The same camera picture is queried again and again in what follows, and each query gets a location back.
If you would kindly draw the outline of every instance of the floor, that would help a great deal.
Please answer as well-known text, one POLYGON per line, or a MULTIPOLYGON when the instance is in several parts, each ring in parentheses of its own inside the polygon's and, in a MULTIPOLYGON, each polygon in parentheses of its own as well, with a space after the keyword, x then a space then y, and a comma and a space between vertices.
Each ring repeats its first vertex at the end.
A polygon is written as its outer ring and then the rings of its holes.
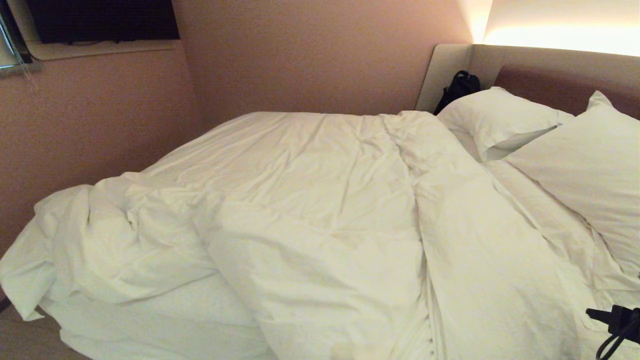
POLYGON ((0 359, 90 360, 66 346, 60 340, 59 331, 60 326, 50 316, 24 322, 10 306, 0 313, 0 359))

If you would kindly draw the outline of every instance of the upholstered headboard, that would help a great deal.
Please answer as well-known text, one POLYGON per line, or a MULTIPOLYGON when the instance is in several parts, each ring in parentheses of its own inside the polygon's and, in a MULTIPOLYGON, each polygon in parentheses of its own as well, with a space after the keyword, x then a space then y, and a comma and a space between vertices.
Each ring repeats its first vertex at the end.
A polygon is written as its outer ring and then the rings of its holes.
POLYGON ((603 92, 618 111, 640 119, 640 91, 603 79, 580 77, 559 70, 505 65, 493 83, 513 95, 578 115, 595 90, 603 92))
POLYGON ((424 79, 416 110, 433 111, 458 70, 553 108, 580 114, 595 90, 640 119, 640 58, 535 47, 440 44, 424 79))

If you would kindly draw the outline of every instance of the wall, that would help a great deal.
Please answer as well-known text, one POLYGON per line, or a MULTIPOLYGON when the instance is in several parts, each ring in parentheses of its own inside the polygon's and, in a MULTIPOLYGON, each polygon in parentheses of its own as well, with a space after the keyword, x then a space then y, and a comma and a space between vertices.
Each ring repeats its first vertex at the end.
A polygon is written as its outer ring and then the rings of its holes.
POLYGON ((455 0, 174 1, 208 126, 257 110, 413 109, 437 43, 471 43, 455 0))
POLYGON ((640 56, 638 0, 493 0, 484 44, 640 56))
POLYGON ((141 170, 199 135, 184 51, 48 61, 0 78, 0 256, 52 192, 141 170))
POLYGON ((474 44, 482 44, 493 0, 457 0, 474 44))

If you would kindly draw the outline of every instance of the duvet cover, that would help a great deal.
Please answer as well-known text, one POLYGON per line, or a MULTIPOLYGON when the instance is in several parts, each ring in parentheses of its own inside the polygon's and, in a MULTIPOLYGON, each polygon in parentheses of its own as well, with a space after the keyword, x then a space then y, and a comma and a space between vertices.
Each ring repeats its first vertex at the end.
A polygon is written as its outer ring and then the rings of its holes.
POLYGON ((0 283, 32 320, 215 278, 212 321, 265 349, 215 359, 578 359, 560 271, 434 116, 252 113, 39 202, 0 283))

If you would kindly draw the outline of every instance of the pillowcase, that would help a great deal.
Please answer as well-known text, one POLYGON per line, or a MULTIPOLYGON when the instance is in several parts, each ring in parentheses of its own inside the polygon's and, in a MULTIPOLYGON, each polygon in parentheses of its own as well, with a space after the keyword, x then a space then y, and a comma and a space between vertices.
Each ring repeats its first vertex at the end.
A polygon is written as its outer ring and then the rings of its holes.
MULTIPOLYGON (((458 142, 460 143, 460 145, 462 145, 462 147, 465 148, 465 150, 469 153, 469 155, 471 155, 478 163, 483 162, 483 160, 480 158, 480 154, 478 154, 478 148, 476 146, 476 142, 474 141, 474 137, 471 136, 470 133, 466 131, 453 130, 453 129, 449 129, 449 131, 458 139, 458 142)), ((486 160, 487 161, 500 160, 505 156, 511 154, 512 152, 513 151, 511 150, 499 149, 493 146, 487 149, 485 154, 486 160)))
POLYGON ((574 116, 494 86, 455 100, 438 118, 449 129, 470 133, 480 158, 486 161, 490 147, 518 149, 574 116))
POLYGON ((600 92, 575 121, 505 158, 598 231, 622 271, 640 274, 640 122, 600 92))

